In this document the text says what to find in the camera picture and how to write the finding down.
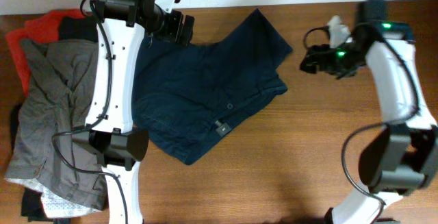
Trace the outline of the navy blue shorts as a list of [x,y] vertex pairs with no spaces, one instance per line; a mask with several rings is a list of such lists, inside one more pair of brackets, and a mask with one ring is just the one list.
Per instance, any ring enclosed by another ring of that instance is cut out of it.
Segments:
[[133,122],[161,150],[191,165],[287,91],[276,70],[291,52],[260,10],[210,45],[146,37],[134,75]]

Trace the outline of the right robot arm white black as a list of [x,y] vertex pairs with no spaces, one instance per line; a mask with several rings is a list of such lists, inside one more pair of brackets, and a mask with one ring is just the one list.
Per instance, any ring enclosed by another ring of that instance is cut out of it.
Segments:
[[379,223],[391,204],[430,185],[437,174],[437,122],[425,102],[406,23],[371,20],[354,29],[334,16],[323,28],[328,44],[307,47],[300,69],[352,77],[363,66],[374,78],[380,134],[362,151],[358,182],[325,223]]

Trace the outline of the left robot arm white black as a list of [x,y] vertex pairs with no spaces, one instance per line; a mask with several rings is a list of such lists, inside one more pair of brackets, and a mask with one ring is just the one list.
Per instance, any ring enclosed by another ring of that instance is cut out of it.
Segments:
[[174,11],[180,0],[86,0],[96,21],[99,54],[92,103],[83,126],[67,134],[96,157],[107,184],[110,223],[143,223],[139,169],[149,134],[133,126],[131,98],[145,36],[187,45],[194,18]]

